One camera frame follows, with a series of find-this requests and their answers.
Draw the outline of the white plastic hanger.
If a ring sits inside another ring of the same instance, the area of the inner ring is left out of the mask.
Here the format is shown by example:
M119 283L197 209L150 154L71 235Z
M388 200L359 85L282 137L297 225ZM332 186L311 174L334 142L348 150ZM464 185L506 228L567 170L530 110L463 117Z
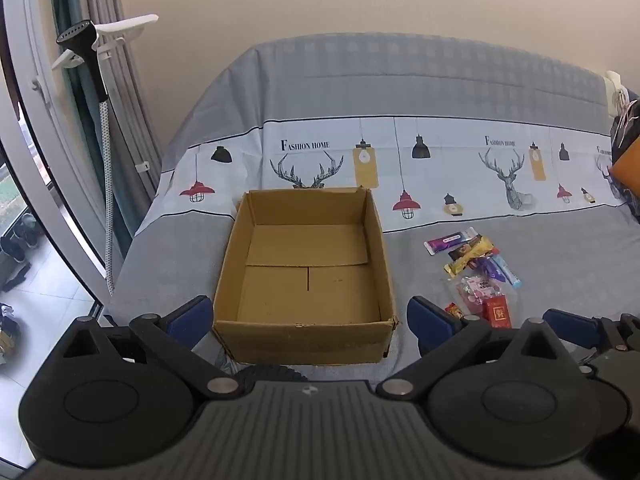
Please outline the white plastic hanger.
M98 58L120 44L134 41L143 34L149 25L155 24L159 19L160 17L157 14L144 14L111 23L93 23L96 25L99 35L98 41L94 45L96 52L98 52ZM81 64L84 64L84 61L79 55L63 48L63 52L52 63L51 70L62 70L62 68L68 70L69 68L81 66Z

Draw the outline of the purple Alpenliebe candy stick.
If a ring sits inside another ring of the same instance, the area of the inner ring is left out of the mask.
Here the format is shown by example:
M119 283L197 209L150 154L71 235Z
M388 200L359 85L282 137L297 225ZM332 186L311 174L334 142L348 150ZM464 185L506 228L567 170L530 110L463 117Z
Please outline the purple Alpenliebe candy stick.
M495 262L495 259L492 258L492 255L475 258L471 260L471 263L473 269L485 275L486 278L491 278L501 283L506 282L506 276Z

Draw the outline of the light blue candy stick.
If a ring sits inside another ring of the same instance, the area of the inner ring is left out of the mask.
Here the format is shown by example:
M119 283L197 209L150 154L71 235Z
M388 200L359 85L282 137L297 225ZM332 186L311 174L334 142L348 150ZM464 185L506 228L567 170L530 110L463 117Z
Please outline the light blue candy stick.
M502 255L492 255L491 259L494 260L494 263L498 266L502 274L506 277L506 280L512 285L513 288L519 288L522 286L521 279L511 270L510 266L506 263L506 260L503 259Z

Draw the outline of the red snack packet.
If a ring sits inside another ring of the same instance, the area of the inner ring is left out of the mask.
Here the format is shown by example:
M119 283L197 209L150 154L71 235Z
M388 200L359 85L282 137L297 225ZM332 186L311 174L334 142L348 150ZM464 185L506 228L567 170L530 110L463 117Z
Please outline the red snack packet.
M505 296L486 298L483 301L483 314L493 328L511 328L508 302Z

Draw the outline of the open cardboard box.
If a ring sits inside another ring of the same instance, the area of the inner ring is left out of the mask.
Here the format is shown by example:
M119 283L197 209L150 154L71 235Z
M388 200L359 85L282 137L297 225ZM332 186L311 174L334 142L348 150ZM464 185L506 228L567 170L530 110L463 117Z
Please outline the open cardboard box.
M245 193L213 309L213 332L236 362L380 362L398 318L371 192Z

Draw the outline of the shoes on balcony floor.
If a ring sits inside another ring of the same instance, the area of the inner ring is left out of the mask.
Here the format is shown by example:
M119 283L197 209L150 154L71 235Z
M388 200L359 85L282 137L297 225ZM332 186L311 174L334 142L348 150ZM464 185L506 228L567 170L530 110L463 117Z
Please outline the shoes on balcony floor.
M23 212L1 237L1 290L9 292L26 280L32 263L28 252L43 237L41 226L30 211Z

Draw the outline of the black ribbed wheel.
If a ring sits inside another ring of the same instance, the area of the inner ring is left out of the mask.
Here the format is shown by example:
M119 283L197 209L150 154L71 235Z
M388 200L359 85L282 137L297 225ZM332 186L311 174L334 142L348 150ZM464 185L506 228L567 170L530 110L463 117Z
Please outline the black ribbed wheel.
M307 377L291 367L283 365L257 364L239 370L234 379L246 390L254 388L256 382L306 382Z

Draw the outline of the black gold snack bar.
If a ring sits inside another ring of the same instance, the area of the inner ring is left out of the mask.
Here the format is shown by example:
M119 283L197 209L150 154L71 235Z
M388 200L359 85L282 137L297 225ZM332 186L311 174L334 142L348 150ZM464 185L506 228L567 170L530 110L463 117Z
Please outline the black gold snack bar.
M494 244L488 237L477 235L449 253L451 261L444 265L444 271L450 278L454 278L466 268L471 260L484 257L493 249Z

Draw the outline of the clear pink candy bag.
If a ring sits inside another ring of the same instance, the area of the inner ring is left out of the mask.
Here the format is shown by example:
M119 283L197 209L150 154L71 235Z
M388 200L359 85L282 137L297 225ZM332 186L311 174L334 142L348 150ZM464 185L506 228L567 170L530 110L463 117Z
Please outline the clear pink candy bag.
M495 281L481 275L462 276L456 289L465 307L474 315L481 315L484 312L486 299L502 295L502 290Z

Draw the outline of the orange bag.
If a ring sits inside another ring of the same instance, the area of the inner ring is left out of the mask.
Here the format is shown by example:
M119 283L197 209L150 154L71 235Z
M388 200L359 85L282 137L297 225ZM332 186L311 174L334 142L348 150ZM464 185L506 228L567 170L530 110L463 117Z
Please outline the orange bag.
M640 192L640 140L626 139L622 146L613 148L613 166L611 172L614 180L625 190L638 197Z

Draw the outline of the purple white snack bar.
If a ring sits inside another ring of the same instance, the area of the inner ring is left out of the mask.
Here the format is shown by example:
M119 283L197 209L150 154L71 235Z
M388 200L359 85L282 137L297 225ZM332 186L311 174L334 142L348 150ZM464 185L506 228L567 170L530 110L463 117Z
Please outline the purple white snack bar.
M427 240L424 243L424 247L431 256L434 256L436 254L439 254L440 252L444 252L449 248L465 244L476 236L476 229L467 228L464 231L459 231L446 236L433 238L432 240Z

